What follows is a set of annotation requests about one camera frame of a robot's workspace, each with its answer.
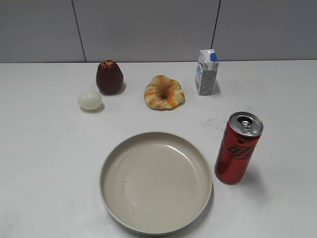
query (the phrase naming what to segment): apple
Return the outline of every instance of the apple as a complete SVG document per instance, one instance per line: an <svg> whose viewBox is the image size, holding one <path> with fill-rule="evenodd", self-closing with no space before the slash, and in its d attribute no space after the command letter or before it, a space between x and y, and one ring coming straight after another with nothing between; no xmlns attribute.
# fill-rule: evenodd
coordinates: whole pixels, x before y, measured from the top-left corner
<svg viewBox="0 0 317 238"><path fill-rule="evenodd" d="M115 94L123 86L123 74L112 60L105 60L98 65L96 83L102 94Z"/></svg>

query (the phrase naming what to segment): milk carton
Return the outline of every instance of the milk carton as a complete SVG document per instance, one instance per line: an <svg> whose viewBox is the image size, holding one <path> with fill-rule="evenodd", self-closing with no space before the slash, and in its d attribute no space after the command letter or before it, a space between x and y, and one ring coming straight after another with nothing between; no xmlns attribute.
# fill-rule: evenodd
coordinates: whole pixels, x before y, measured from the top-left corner
<svg viewBox="0 0 317 238"><path fill-rule="evenodd" d="M198 95L213 94L217 71L218 59L214 50L201 50L195 78Z"/></svg>

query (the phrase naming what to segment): empty plate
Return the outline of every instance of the empty plate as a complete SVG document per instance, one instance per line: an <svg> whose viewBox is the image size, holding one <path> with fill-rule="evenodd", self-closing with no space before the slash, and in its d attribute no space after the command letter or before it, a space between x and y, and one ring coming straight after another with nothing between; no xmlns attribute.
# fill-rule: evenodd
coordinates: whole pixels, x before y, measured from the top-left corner
<svg viewBox="0 0 317 238"><path fill-rule="evenodd" d="M211 171L187 140L164 132L135 135L115 147L100 173L109 213L123 226L163 235L194 221L206 207Z"/></svg>

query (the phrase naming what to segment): wall seam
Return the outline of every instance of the wall seam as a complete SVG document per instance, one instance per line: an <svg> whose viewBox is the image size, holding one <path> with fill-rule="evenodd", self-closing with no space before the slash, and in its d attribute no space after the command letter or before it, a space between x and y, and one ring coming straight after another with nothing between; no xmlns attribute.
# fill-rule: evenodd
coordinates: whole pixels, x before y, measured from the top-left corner
<svg viewBox="0 0 317 238"><path fill-rule="evenodd" d="M83 51L85 63L87 63L86 54L85 54L85 50L84 50L83 41L82 41L82 39L81 39L81 34L80 34L79 26L78 26L78 20L77 20L77 15L76 15L76 11L75 11L75 6L74 6L74 1L73 1L73 0L71 0L71 4L72 4L72 6L73 6L73 11L74 11L74 15L75 15L75 20L76 20L76 25L77 25L79 40L80 40L80 44L81 44L81 49L82 49L82 51Z"/></svg>
<svg viewBox="0 0 317 238"><path fill-rule="evenodd" d="M214 28L213 28L212 41L211 41L211 47L210 47L210 49L213 48L213 40L214 40L214 36L215 36L215 33L216 33L216 28L217 28L217 23L218 23L218 17L219 17L219 11L220 11L220 5L221 5L221 0L219 0L218 10L217 10L217 16L216 16L216 21L215 21L215 23L214 23Z"/></svg>

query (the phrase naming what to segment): red can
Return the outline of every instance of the red can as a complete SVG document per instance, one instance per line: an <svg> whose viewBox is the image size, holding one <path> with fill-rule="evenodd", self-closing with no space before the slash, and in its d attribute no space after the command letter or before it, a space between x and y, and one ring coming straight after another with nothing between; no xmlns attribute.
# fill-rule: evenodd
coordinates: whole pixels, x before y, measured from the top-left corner
<svg viewBox="0 0 317 238"><path fill-rule="evenodd" d="M262 121L251 113L230 116L214 169L220 181L233 184L242 179L262 131Z"/></svg>

